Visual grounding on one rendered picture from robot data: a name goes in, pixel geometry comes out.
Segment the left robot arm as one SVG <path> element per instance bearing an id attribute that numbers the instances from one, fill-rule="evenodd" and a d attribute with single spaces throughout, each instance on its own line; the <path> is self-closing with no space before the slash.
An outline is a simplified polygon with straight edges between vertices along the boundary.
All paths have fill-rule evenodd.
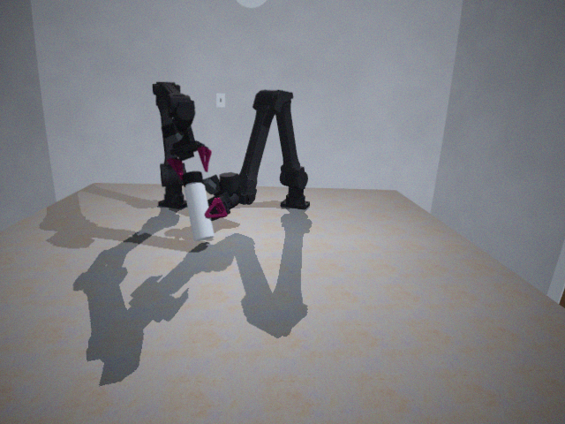
<path id="1" fill-rule="evenodd" d="M 203 179 L 203 185 L 209 194 L 213 194 L 215 198 L 223 196 L 227 203 L 231 201 L 231 208 L 237 206 L 238 203 L 250 205 L 255 201 L 260 162 L 272 120 L 276 115 L 284 164 L 281 166 L 280 182 L 289 187 L 289 193 L 281 202 L 281 207 L 307 209 L 310 206 L 310 201 L 305 201 L 304 196 L 308 176 L 305 168 L 300 166 L 298 161 L 290 111 L 291 99 L 293 99 L 293 93 L 282 90 L 260 90 L 256 94 L 252 107 L 258 111 L 256 111 L 242 170 L 240 174 L 222 173 L 220 180 L 217 175 Z"/>

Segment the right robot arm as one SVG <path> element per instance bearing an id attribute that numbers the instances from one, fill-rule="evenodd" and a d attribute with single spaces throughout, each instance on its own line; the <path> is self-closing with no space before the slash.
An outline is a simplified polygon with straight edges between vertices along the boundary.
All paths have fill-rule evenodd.
<path id="1" fill-rule="evenodd" d="M 170 85 L 173 86 L 171 87 Z M 183 180 L 181 180 L 177 173 L 170 167 L 167 160 L 173 157 L 177 158 L 176 155 L 170 154 L 171 149 L 195 141 L 192 132 L 195 105 L 189 95 L 180 93 L 180 86 L 177 86 L 179 85 L 175 85 L 175 82 L 156 82 L 156 84 L 153 84 L 153 94 L 157 95 L 156 106 L 158 104 L 158 109 L 161 114 L 164 155 L 166 153 L 164 163 L 160 164 L 161 181 L 162 187 L 165 186 L 165 194 L 164 200 L 158 201 L 158 206 L 181 209 L 187 207 L 184 194 L 182 193 L 182 186 L 184 185 Z M 180 189 L 178 189 L 179 187 Z"/>

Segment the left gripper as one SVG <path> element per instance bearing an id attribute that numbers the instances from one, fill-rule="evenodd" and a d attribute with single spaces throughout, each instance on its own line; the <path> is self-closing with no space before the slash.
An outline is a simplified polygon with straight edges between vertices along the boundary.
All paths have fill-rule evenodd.
<path id="1" fill-rule="evenodd" d="M 205 216 L 206 216 L 206 218 L 211 218 L 211 221 L 217 220 L 221 217 L 225 217 L 228 214 L 230 214 L 229 209 L 231 209 L 231 205 L 230 205 L 231 201 L 229 203 L 227 203 L 223 196 L 220 196 L 218 198 L 214 198 L 214 199 L 208 201 L 207 203 L 208 203 L 209 208 L 207 209 Z M 228 205 L 228 207 L 227 207 L 227 205 Z M 210 215 L 209 215 L 209 212 L 210 212 Z"/>

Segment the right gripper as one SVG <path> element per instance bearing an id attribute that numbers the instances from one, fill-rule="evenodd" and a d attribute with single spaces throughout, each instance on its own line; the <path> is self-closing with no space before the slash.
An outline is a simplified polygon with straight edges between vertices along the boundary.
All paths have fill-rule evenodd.
<path id="1" fill-rule="evenodd" d="M 200 160 L 202 162 L 203 168 L 204 168 L 205 172 L 207 172 L 208 171 L 208 163 L 209 163 L 210 156 L 211 156 L 212 152 L 211 152 L 210 149 L 208 149 L 208 147 L 205 146 L 205 144 L 195 140 L 195 141 L 190 142 L 188 144 L 185 144 L 181 147 L 174 148 L 174 149 L 170 150 L 170 154 L 174 155 L 176 153 L 175 155 L 177 155 L 177 157 L 179 157 L 179 159 L 176 158 L 176 157 L 173 157 L 173 158 L 168 159 L 167 162 L 175 170 L 175 172 L 177 173 L 177 175 L 179 176 L 179 178 L 181 180 L 183 180 L 182 175 L 184 174 L 183 173 L 183 163 L 182 163 L 182 161 L 194 157 L 193 151 L 196 151 L 196 150 L 199 152 Z M 206 151 L 204 152 L 204 150 L 206 150 Z M 180 151 L 182 151 L 182 152 L 180 152 Z M 204 156 L 204 153 L 205 153 L 205 156 Z M 205 162 L 205 157 L 206 157 L 206 162 Z"/>

